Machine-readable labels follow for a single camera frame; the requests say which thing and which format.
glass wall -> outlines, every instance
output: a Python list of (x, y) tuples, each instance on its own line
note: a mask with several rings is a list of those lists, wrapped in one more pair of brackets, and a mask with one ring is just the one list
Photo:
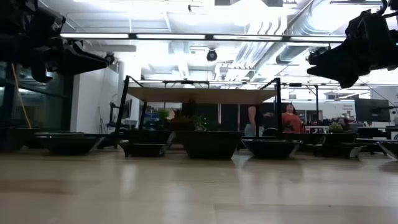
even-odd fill
[[(73, 76), (48, 73), (48, 83), (39, 83), (30, 69), (0, 64), (1, 126), (27, 128), (28, 122), (41, 131), (69, 131)], [(15, 77), (18, 78), (17, 91)]]

computer monitor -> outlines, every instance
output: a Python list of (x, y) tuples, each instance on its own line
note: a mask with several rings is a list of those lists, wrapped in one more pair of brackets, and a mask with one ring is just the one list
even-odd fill
[(390, 122), (388, 100), (355, 99), (357, 121)]
[(130, 118), (131, 103), (132, 103), (132, 100), (126, 100), (126, 102), (124, 103), (122, 119)]

red shirt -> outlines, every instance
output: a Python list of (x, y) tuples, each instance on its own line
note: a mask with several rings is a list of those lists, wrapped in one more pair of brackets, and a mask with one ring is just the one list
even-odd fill
[(282, 114), (282, 125), (285, 133), (301, 133), (302, 124), (300, 117), (296, 114)]

ceiling light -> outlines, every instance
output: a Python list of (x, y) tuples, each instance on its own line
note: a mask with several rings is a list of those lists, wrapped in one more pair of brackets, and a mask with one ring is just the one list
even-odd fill
[(64, 38), (76, 39), (128, 39), (128, 34), (84, 34), (84, 33), (69, 33), (61, 34)]
[(266, 82), (248, 82), (247, 84), (249, 84), (249, 85), (265, 85), (267, 83)]
[(215, 40), (261, 40), (261, 41), (281, 41), (281, 36), (273, 35), (214, 35)]
[(210, 84), (242, 85), (244, 82), (209, 82)]
[(74, 2), (92, 2), (92, 3), (132, 3), (132, 2), (151, 2), (151, 1), (165, 1), (165, 0), (73, 0)]
[(297, 42), (288, 42), (287, 46), (303, 46), (303, 47), (328, 47), (328, 43), (297, 43)]
[(295, 36), (291, 37), (292, 42), (321, 42), (321, 43), (343, 43), (346, 37), (342, 36)]
[(139, 83), (163, 83), (161, 80), (139, 80)]
[(182, 40), (204, 40), (205, 35), (202, 34), (137, 34), (138, 39), (182, 39)]

ceiling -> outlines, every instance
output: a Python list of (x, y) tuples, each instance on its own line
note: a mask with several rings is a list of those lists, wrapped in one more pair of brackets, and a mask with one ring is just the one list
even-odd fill
[[(282, 7), (269, 7), (261, 0), (40, 0), (67, 18), (63, 32), (153, 32), (201, 34), (288, 34), (343, 35), (348, 21), (367, 8), (378, 5), (336, 5), (330, 0), (284, 0)], [(228, 2), (229, 6), (219, 6)], [(396, 19), (389, 20), (390, 28)], [(308, 52), (319, 45), (292, 45), (270, 42), (91, 40), (97, 51), (121, 46), (120, 59), (137, 60), (146, 80), (224, 80), (267, 82), (281, 77), (282, 82), (328, 83), (330, 80), (306, 73)], [(218, 58), (208, 62), (209, 49)], [(362, 77), (367, 83), (396, 83), (379, 79), (383, 71)]]

